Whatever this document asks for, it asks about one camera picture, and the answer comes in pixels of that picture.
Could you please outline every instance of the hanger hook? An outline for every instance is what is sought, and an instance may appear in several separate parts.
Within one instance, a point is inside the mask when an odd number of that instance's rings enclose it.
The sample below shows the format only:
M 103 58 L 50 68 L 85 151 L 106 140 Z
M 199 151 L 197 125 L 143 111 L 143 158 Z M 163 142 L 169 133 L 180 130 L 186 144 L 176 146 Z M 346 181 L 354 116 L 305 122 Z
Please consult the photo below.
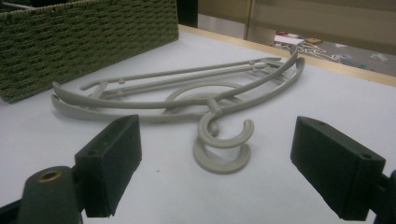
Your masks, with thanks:
M 209 125 L 214 119 L 221 116 L 222 111 L 218 103 L 214 99 L 207 100 L 207 106 L 210 111 L 207 112 L 199 121 L 198 134 L 202 141 L 216 148 L 238 147 L 244 144 L 253 135 L 254 123 L 251 119 L 244 121 L 244 129 L 237 136 L 230 139 L 218 139 L 210 134 Z

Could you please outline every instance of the woven texture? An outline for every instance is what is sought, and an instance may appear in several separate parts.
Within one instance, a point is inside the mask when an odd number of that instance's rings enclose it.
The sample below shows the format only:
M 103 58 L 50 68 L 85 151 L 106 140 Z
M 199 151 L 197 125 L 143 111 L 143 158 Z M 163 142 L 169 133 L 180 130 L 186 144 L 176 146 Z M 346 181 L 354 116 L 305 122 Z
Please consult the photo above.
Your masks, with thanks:
M 86 0 L 0 14 L 0 97 L 19 101 L 178 38 L 174 0 Z

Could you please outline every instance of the white tabletop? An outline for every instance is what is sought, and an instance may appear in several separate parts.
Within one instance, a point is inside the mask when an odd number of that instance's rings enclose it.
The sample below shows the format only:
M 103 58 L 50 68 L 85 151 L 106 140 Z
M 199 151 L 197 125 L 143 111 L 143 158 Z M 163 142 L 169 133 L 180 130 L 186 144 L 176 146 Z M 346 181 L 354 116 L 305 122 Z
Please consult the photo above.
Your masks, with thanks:
M 271 56 L 180 32 L 178 41 L 64 84 L 68 90 L 99 77 L 166 71 Z M 139 99 L 164 100 L 171 90 Z M 69 119 L 52 106 L 53 90 L 9 105 L 0 102 L 0 206 L 21 197 L 24 181 L 42 169 L 74 165 L 74 155 L 108 122 Z M 111 218 L 85 223 L 293 223 L 344 220 L 290 162 L 297 116 L 319 119 L 387 159 L 396 169 L 396 88 L 307 65 L 276 98 L 219 120 L 223 138 L 252 119 L 251 160 L 240 172 L 214 175 L 192 156 L 197 122 L 141 123 L 143 160 Z M 367 223 L 373 223 L 370 212 Z

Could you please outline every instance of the wicker basket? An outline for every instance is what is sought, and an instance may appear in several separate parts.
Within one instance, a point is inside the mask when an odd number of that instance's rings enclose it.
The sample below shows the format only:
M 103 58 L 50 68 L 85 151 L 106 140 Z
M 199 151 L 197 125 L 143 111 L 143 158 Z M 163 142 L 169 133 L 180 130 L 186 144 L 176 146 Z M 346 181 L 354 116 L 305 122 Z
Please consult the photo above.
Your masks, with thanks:
M 174 0 L 85 0 L 0 13 L 0 97 L 13 103 L 177 38 Z

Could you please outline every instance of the table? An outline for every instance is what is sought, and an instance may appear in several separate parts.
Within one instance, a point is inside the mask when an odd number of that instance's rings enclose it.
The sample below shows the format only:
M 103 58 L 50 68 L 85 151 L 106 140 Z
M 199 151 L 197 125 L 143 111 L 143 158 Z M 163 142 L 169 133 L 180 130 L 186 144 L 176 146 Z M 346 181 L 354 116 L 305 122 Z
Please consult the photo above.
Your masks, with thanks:
M 78 86 L 117 77 L 287 53 L 247 41 L 180 26 L 178 41 L 70 81 Z M 219 121 L 221 137 L 252 119 L 252 157 L 243 170 L 214 175 L 192 156 L 197 123 L 141 124 L 143 160 L 111 218 L 85 223 L 345 223 L 290 162 L 297 116 L 329 123 L 396 168 L 396 78 L 306 57 L 300 79 L 276 98 Z M 164 99 L 167 90 L 144 100 Z M 21 197 L 26 178 L 42 169 L 74 165 L 74 155 L 107 121 L 69 119 L 50 103 L 53 90 L 0 102 L 0 206 Z M 366 223 L 373 223 L 370 212 Z

